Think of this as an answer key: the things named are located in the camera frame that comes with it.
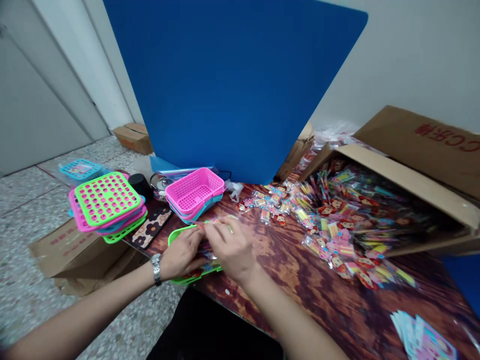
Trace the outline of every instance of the wood-patterned tabletop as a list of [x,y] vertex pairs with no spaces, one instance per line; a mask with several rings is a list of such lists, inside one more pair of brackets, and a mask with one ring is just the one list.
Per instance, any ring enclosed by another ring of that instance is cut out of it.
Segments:
[[[250,197],[253,190],[266,192],[262,186],[246,184],[241,200]],[[360,284],[344,283],[326,262],[305,249],[301,245],[304,228],[291,216],[286,217],[285,227],[275,223],[263,225],[260,209],[239,215],[225,194],[199,221],[227,214],[238,216],[252,236],[253,251],[265,271],[334,338],[350,359],[407,359],[390,319],[390,314],[397,310],[413,317],[420,315],[456,347],[460,359],[480,359],[479,350],[463,329],[465,326],[480,342],[480,321],[438,259],[427,253],[395,257],[392,262],[414,276],[419,289],[405,285],[372,291]],[[169,234],[185,226],[174,214],[146,254],[165,251]],[[275,336],[244,291],[222,271],[206,275],[194,286]]]

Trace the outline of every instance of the floral phone case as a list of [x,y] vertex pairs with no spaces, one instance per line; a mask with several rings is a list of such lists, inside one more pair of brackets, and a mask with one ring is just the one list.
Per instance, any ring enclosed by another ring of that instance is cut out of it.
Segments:
[[131,244],[142,250],[148,248],[171,215],[172,210],[167,204],[149,212],[143,225],[133,234]]

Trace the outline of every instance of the terrazzo floor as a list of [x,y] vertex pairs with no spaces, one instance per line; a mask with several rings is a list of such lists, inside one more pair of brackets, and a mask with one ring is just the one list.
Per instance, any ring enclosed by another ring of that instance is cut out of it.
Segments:
[[[108,136],[0,179],[0,346],[13,344],[78,300],[44,278],[28,248],[69,219],[69,186],[59,175],[59,164],[81,158],[132,174],[132,162],[140,157],[144,155]],[[79,359],[145,359],[184,290],[167,282],[145,292]]]

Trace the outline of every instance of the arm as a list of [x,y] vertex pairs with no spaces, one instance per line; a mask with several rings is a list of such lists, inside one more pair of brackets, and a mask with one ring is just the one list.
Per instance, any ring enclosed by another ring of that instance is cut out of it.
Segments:
[[[162,281],[188,274],[207,262],[192,260],[203,236],[202,230],[189,229],[172,243],[160,260]],[[154,284],[153,266],[148,262],[61,311],[3,356],[7,360],[76,359],[128,304]]]
[[222,268],[232,277],[266,317],[278,341],[292,360],[348,359],[335,341],[262,269],[252,253],[252,240],[240,223],[205,224],[205,233]]

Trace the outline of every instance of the silver watch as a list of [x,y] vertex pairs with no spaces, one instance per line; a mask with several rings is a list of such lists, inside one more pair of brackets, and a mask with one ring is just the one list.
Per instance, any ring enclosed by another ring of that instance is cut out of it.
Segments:
[[153,265],[153,278],[155,279],[155,285],[160,286],[162,279],[160,278],[160,258],[162,255],[155,254],[151,257],[150,262]]

